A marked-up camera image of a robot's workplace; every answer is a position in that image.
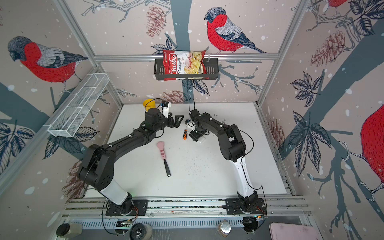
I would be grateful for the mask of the white remote control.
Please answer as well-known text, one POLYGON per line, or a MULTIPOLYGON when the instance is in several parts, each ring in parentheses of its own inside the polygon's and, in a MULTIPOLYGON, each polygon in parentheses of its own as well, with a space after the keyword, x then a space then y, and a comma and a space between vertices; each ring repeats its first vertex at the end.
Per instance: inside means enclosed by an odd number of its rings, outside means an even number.
POLYGON ((201 136, 198 140, 197 143, 202 144, 206 140, 205 136, 201 136))

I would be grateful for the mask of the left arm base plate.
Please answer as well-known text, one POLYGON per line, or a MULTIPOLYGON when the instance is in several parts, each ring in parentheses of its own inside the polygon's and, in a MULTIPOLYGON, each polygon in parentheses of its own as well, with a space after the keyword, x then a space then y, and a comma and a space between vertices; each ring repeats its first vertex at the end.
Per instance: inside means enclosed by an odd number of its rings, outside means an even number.
POLYGON ((108 201, 106 207, 106 216, 145 216, 148 203, 148 200, 126 200, 122 205, 116 205, 115 203, 108 201))

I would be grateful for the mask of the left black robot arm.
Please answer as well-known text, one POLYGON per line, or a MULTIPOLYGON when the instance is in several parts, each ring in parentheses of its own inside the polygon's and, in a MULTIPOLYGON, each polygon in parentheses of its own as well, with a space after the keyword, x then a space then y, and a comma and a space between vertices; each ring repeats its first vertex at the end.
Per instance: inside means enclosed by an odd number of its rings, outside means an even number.
POLYGON ((127 153, 150 143, 158 131, 165 128, 178 128, 184 119, 182 115, 164 115, 159 109, 150 109, 145 120, 131 134, 110 144, 91 145, 77 172, 84 184, 92 186, 102 194, 112 209, 109 216, 127 216, 136 210, 132 195, 124 190, 114 179, 115 162, 127 153))

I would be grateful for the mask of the orange black screwdriver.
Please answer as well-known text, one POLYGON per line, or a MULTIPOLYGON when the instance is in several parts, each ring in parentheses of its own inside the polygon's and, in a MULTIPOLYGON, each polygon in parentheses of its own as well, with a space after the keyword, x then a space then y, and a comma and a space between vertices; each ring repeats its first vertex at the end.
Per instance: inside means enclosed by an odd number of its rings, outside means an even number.
POLYGON ((185 127, 184 133, 183 133, 183 139, 186 140, 188 137, 188 129, 185 127))

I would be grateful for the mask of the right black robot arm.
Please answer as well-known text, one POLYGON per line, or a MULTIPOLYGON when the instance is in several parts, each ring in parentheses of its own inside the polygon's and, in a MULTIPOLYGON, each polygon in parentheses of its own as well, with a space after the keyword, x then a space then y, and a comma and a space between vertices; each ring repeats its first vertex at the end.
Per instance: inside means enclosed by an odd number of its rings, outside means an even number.
POLYGON ((246 214, 255 211, 258 208, 259 196, 250 182, 245 160, 246 144, 238 126, 223 124, 212 118, 210 114, 200 113, 196 109, 191 110, 189 116, 194 125, 194 130, 190 132, 192 140, 198 142, 208 134, 217 136, 223 157, 233 164, 240 210, 246 214))

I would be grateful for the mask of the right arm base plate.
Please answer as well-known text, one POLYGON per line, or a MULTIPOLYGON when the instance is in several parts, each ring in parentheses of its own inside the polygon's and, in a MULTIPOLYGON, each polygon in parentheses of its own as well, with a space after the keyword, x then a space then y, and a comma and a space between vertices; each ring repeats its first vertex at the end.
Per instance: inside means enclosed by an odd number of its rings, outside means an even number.
POLYGON ((241 200, 241 199, 226 199, 222 206, 228 215, 266 215, 267 208, 264 199, 256 200, 241 200))

